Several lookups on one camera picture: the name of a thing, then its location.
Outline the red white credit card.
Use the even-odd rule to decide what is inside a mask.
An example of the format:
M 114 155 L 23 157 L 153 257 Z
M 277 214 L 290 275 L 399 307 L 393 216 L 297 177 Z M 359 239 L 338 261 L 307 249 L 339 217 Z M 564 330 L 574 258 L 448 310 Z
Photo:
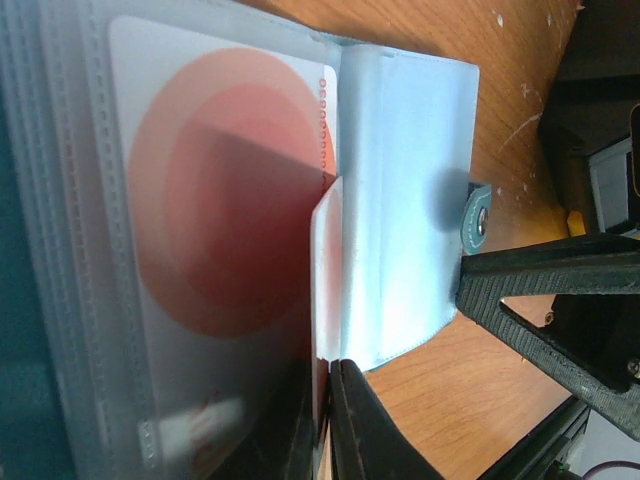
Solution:
M 336 73 L 134 16 L 109 43 L 161 475 L 203 479 L 306 350 Z

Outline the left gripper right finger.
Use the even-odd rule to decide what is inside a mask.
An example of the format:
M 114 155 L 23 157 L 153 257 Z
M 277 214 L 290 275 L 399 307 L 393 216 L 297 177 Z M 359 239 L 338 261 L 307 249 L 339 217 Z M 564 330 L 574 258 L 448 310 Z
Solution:
M 440 479 L 398 429 L 352 360 L 331 363 L 330 429 L 335 479 Z

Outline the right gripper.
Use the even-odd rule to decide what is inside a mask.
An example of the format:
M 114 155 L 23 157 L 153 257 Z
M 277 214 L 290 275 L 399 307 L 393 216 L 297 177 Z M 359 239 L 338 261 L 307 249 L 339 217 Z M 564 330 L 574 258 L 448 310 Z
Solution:
M 639 243 L 599 233 L 466 256 L 456 306 L 639 437 Z

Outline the teal card holder wallet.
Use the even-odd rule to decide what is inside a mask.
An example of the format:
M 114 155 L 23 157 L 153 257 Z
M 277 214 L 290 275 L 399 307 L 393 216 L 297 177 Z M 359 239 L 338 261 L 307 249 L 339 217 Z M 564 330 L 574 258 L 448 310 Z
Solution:
M 235 1 L 5 1 L 1 104 L 76 479 L 315 479 L 333 362 L 456 313 L 480 72 Z

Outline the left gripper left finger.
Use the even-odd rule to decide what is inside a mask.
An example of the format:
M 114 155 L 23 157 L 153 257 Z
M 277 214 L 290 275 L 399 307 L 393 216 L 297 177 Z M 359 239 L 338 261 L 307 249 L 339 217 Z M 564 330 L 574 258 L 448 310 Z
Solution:
M 296 360 L 290 365 L 247 436 L 219 466 L 221 479 L 312 477 L 316 373 L 311 361 Z

